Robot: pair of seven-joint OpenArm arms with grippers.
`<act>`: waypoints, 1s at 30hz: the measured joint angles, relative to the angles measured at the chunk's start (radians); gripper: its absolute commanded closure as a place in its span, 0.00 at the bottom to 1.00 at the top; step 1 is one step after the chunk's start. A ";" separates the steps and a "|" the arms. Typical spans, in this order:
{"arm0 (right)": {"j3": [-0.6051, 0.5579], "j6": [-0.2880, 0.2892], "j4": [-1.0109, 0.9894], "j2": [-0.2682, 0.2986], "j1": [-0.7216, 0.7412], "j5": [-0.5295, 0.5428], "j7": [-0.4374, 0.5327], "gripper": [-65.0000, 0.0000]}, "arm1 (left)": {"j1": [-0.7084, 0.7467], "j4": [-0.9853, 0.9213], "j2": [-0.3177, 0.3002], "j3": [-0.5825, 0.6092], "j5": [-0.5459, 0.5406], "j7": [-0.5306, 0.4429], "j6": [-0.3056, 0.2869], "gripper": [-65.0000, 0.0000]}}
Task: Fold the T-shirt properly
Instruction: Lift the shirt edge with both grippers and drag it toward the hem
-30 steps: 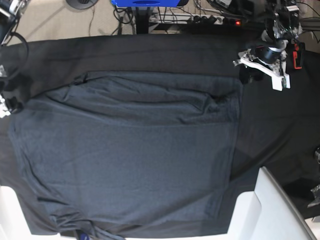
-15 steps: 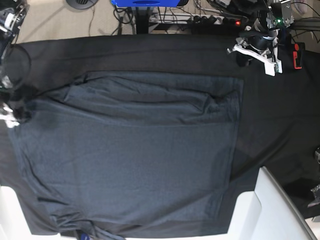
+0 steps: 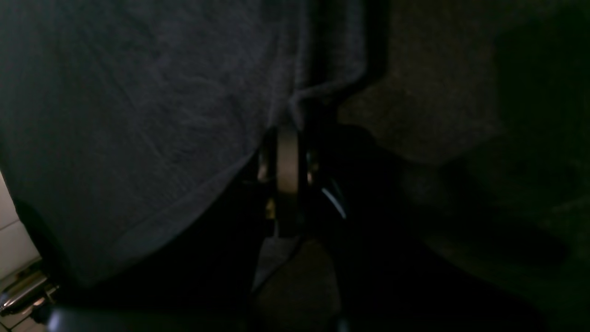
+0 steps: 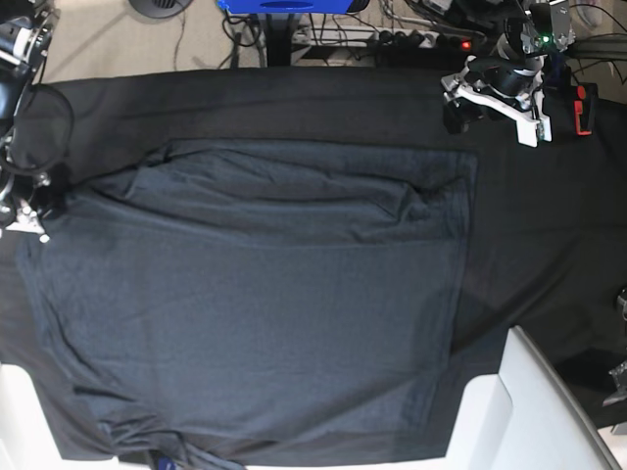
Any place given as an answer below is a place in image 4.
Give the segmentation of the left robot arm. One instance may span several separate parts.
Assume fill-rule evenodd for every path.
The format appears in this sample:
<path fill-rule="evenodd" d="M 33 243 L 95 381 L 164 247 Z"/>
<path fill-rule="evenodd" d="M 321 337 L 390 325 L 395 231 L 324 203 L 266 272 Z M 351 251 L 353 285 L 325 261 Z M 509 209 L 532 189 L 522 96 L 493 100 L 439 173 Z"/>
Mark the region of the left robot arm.
<path fill-rule="evenodd" d="M 509 118 L 517 141 L 528 147 L 553 140 L 544 112 L 545 61 L 575 41 L 567 1 L 541 1 L 505 20 L 490 55 L 470 55 L 461 71 L 444 76 L 443 122 L 452 134 L 482 118 Z"/>

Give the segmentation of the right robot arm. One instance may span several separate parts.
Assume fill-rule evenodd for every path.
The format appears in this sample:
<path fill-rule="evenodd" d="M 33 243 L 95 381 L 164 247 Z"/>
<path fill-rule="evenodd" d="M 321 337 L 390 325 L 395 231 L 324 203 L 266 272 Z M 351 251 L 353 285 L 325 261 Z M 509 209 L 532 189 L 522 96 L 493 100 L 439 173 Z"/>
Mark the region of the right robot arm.
<path fill-rule="evenodd" d="M 53 169 L 69 153 L 74 111 L 68 98 L 42 82 L 61 11 L 53 1 L 1 3 L 1 232 L 18 232 L 50 241 L 43 219 L 54 207 Z M 27 164 L 17 154 L 19 119 L 43 94 L 60 101 L 67 113 L 61 148 L 43 163 Z"/>

